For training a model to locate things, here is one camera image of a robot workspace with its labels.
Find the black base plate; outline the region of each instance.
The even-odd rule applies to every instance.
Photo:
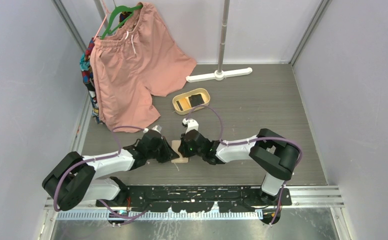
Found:
[[[229,211],[241,213],[254,212],[255,208],[252,206],[265,207],[269,205],[260,198],[260,186],[134,185],[127,187],[130,196],[129,205],[135,212],[144,211],[147,205],[149,205],[148,210],[156,213],[165,213],[169,207],[172,207],[172,211],[175,213],[179,213],[181,210],[185,210],[187,213],[208,212],[217,202],[221,213]],[[281,204],[283,206],[292,204],[290,191],[287,188],[284,188],[282,196]],[[271,202],[270,205],[276,206],[277,201]]]

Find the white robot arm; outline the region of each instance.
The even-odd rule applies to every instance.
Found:
[[[97,199],[106,200],[109,206],[119,206],[127,200],[128,191],[125,184],[116,177],[99,178],[137,169],[144,166],[149,159],[165,163],[178,158],[178,154],[160,133],[161,129],[160,126],[148,129],[133,145],[125,146],[117,152],[95,156],[81,156],[75,151],[70,152],[44,179],[42,187],[53,197],[60,178],[71,166],[86,159],[94,159],[76,167],[66,176],[63,184],[59,186],[58,206],[67,211],[82,201]]]
[[[182,156],[197,155],[211,165],[251,160],[265,169],[267,174],[261,184],[264,202],[274,202],[281,186],[293,175],[300,151],[269,129],[263,128],[257,135],[246,139],[210,141],[198,132],[199,124],[194,119],[184,119],[182,124],[187,127],[186,132],[181,135],[178,149]]]

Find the cable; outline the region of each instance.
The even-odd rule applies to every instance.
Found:
[[[240,142],[231,142],[231,143],[226,143],[224,142],[224,140],[222,140],[222,135],[224,134],[224,123],[222,121],[222,118],[221,116],[218,114],[218,112],[216,112],[213,108],[209,107],[209,106],[206,106],[206,105],[198,105],[198,106],[195,106],[193,107],[188,115],[186,116],[186,119],[189,119],[191,113],[196,109],[196,108],[199,108],[199,107],[204,107],[204,108],[208,108],[210,110],[212,110],[212,112],[214,112],[214,114],[216,114],[217,118],[219,119],[219,122],[220,122],[220,134],[219,134],[219,142],[225,146],[237,146],[237,145],[243,145],[243,144],[249,144],[251,142],[257,142],[257,141],[281,141],[281,142],[285,142],[287,144],[290,144],[291,146],[295,147],[297,150],[298,150],[298,157],[297,157],[297,161],[295,162],[295,167],[297,167],[297,165],[300,163],[300,161],[302,160],[302,157],[303,157],[303,150],[302,148],[300,147],[299,144],[297,144],[295,141],[293,140],[289,140],[289,139],[286,139],[286,138],[283,138],[283,137],[258,137],[258,138],[255,138],[255,139],[252,139],[250,141],[240,141]],[[281,197],[282,197],[282,194],[283,194],[283,190],[284,190],[284,187],[287,185],[287,181],[284,181],[282,186],[281,186],[281,191],[279,193],[279,197],[278,197],[278,204],[276,205],[276,210],[275,210],[275,215],[273,216],[272,220],[270,221],[269,225],[272,226],[272,224],[274,223],[275,221],[275,218],[277,217],[277,214],[278,212],[280,211],[280,207],[281,206]]]
[[[122,128],[132,128],[132,129],[138,129],[138,130],[141,130],[143,131],[144,128],[141,128],[141,127],[138,127],[138,126],[117,126],[115,128],[113,128],[111,130],[111,133],[114,137],[114,140],[116,141],[118,147],[119,147],[119,150],[117,151],[117,153],[114,153],[114,154],[110,154],[110,155],[106,155],[106,156],[101,156],[101,157],[96,157],[96,158],[90,158],[90,159],[85,159],[85,160],[82,160],[80,162],[77,162],[76,164],[74,164],[73,166],[69,167],[65,172],[64,174],[61,176],[60,180],[58,181],[58,184],[57,184],[57,187],[55,189],[55,192],[54,192],[54,197],[53,197],[53,208],[56,212],[60,212],[61,210],[59,209],[58,205],[57,205],[57,201],[58,201],[58,198],[59,198],[59,191],[60,191],[60,188],[62,187],[62,184],[63,182],[65,181],[65,178],[68,176],[68,174],[73,170],[75,169],[76,167],[82,165],[82,164],[86,164],[86,163],[90,163],[90,162],[94,162],[94,161],[100,161],[100,160],[105,160],[105,159],[110,159],[110,158],[114,158],[116,156],[119,156],[119,154],[121,153],[121,149],[122,149],[122,144],[121,142],[119,141],[117,135],[115,134],[115,130],[117,129],[122,129]],[[141,214],[138,214],[136,216],[124,216],[124,215],[120,215],[120,214],[117,214],[115,213],[103,200],[99,199],[98,200],[99,202],[101,202],[109,211],[111,211],[111,213],[119,218],[122,218],[122,219],[130,219],[130,220],[135,220],[137,218],[139,218],[140,216],[142,216],[145,212],[141,213]]]
[[[270,205],[267,205],[267,206],[262,206],[262,207],[254,207],[254,206],[249,206],[250,208],[252,209],[265,209],[265,208],[268,208]]]

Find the colorful patterned garment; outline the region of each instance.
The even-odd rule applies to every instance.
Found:
[[[129,15],[131,15],[131,12],[122,12],[119,16],[119,23],[121,23],[123,20],[125,20]],[[90,64],[90,56],[91,52],[94,48],[94,39],[91,38],[91,41],[89,41],[88,48],[85,50],[85,53],[82,54],[82,57],[80,58],[80,70],[82,71],[82,80],[83,84],[88,89],[89,98],[91,100],[92,105],[92,117],[95,119],[97,124],[103,124],[103,122],[99,118],[99,105],[97,103],[97,96],[96,96],[96,88],[94,87],[94,79],[93,79],[93,69],[91,68]]]

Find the white drawstring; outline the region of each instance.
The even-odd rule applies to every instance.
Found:
[[[134,46],[134,35],[131,35],[131,36],[130,36],[130,42],[132,43],[133,53],[134,53],[135,55],[137,55],[137,52],[135,51],[135,46]]]
[[[126,31],[125,40],[128,38],[128,36],[129,36],[129,31]],[[134,53],[135,55],[137,55],[137,51],[135,51],[135,46],[134,46],[134,35],[131,35],[131,36],[130,36],[130,43],[132,44],[133,53]]]

